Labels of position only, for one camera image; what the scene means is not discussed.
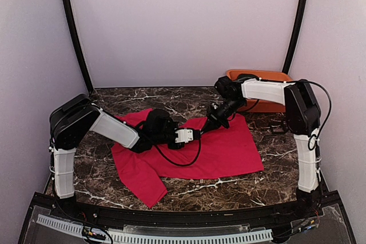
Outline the red t-shirt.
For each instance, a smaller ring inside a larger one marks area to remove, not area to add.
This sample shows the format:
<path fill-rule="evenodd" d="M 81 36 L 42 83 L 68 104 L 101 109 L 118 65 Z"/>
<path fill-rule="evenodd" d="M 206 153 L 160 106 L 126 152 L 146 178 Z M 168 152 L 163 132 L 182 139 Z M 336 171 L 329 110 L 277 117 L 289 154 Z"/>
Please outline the red t-shirt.
<path fill-rule="evenodd" d="M 168 192 L 163 177 L 216 179 L 262 171 L 245 117 L 237 115 L 229 124 L 228 129 L 210 131 L 179 150 L 160 145 L 137 154 L 115 143 L 112 155 L 121 182 L 151 208 Z"/>

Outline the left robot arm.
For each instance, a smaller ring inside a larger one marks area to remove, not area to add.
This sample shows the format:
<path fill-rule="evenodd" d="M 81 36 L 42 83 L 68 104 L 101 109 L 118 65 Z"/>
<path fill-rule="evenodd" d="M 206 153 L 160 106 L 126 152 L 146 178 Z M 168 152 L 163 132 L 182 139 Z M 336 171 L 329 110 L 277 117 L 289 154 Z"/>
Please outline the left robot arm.
<path fill-rule="evenodd" d="M 50 171 L 53 191 L 61 199 L 58 209 L 75 219 L 81 207 L 71 198 L 74 191 L 74 157 L 77 147 L 88 132 L 108 138 L 134 153 L 143 153 L 158 145 L 178 150 L 187 143 L 200 141 L 201 132 L 179 127 L 168 112 L 154 109 L 136 126 L 111 115 L 85 94 L 80 94 L 54 110 L 50 117 Z"/>

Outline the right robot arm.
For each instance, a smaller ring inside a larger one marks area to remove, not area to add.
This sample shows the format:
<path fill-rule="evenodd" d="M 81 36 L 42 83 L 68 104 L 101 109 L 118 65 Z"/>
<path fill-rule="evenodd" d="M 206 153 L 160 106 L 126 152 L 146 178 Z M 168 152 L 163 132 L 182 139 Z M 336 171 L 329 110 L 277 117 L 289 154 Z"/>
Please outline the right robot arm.
<path fill-rule="evenodd" d="M 326 120 L 321 119 L 321 109 L 313 92 L 314 82 L 274 81 L 262 79 L 253 74 L 241 74 L 231 80 L 224 76 L 214 84 L 214 88 L 223 98 L 220 105 L 208 108 L 207 120 L 200 133 L 229 128 L 229 117 L 249 99 L 268 101 L 285 107 L 285 122 L 293 133 L 297 147 L 299 163 L 299 181 L 297 195 L 303 195 L 292 204 L 292 213 L 305 217 L 314 208 L 313 199 L 308 196 L 319 190 L 320 175 L 320 134 Z"/>

